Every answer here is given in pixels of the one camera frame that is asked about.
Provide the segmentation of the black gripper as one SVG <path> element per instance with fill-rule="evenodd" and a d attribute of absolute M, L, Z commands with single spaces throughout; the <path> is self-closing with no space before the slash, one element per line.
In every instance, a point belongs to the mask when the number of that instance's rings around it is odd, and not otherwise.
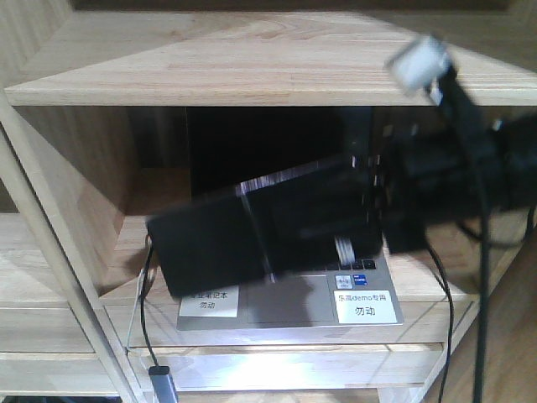
<path fill-rule="evenodd" d="M 452 129 L 401 133 L 383 147 L 379 175 L 382 233 L 391 254 L 425 249 L 431 225 L 478 217 L 509 204 L 498 136 Z"/>

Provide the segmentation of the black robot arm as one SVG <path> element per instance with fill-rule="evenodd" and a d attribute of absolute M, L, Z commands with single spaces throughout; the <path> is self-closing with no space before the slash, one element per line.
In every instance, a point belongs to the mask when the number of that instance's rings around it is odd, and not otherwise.
<path fill-rule="evenodd" d="M 382 234 L 392 254 L 425 249 L 429 226 L 536 205 L 536 116 L 459 139 L 448 128 L 392 139 L 380 157 Z"/>

